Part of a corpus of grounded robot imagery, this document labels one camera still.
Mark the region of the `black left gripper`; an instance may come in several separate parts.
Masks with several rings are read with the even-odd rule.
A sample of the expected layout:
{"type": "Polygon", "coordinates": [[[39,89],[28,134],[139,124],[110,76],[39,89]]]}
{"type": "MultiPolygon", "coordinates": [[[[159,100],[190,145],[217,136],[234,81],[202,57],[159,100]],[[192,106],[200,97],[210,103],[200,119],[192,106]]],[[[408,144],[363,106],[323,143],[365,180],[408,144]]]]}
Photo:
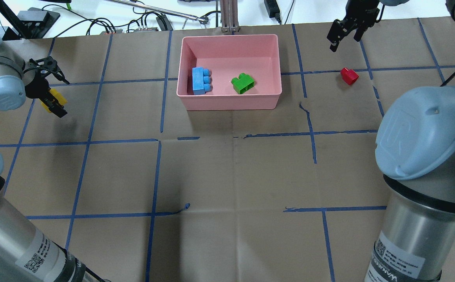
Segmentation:
{"type": "Polygon", "coordinates": [[[25,83],[27,98],[40,98],[43,107],[59,118],[67,115],[67,111],[64,108],[67,100],[63,96],[60,96],[59,98],[55,96],[44,98],[46,92],[50,89],[50,84],[46,79],[48,75],[53,75],[57,80],[66,85],[70,85],[70,82],[68,82],[63,71],[59,67],[58,62],[53,59],[52,56],[47,56],[38,60],[29,59],[23,73],[24,78],[31,78],[30,82],[25,83]]]}

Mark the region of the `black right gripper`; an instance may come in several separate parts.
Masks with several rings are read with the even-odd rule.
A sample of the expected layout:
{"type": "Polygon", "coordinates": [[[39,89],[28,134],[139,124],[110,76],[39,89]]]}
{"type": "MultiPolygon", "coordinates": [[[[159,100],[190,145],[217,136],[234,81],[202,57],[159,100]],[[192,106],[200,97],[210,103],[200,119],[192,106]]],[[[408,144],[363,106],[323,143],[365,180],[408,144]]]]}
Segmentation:
{"type": "Polygon", "coordinates": [[[333,21],[328,32],[329,49],[336,52],[349,30],[356,30],[354,40],[360,42],[367,28],[373,27],[383,17],[383,9],[379,9],[379,3],[379,0],[348,0],[345,18],[333,21]]]}

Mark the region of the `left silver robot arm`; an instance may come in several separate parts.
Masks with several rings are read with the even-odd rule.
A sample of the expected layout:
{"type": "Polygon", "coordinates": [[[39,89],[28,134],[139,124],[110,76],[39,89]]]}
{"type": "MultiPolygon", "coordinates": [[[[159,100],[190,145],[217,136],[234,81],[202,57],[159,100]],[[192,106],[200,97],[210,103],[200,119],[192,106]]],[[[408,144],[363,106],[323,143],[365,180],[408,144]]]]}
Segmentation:
{"type": "MultiPolygon", "coordinates": [[[[30,98],[57,117],[65,116],[66,100],[50,87],[48,75],[69,83],[51,56],[25,61],[0,38],[0,111],[20,108],[30,98]]],[[[101,282],[4,198],[3,170],[0,153],[0,282],[101,282]]]]}

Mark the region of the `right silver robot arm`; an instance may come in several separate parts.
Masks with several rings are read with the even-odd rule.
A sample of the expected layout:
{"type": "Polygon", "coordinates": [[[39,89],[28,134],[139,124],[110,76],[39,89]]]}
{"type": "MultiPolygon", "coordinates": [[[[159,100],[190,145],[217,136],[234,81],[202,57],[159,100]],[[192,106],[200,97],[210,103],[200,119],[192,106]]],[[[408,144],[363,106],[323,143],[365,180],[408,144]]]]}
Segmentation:
{"type": "Polygon", "coordinates": [[[392,195],[364,280],[438,282],[455,241],[455,86],[397,98],[375,154],[392,195]]]}

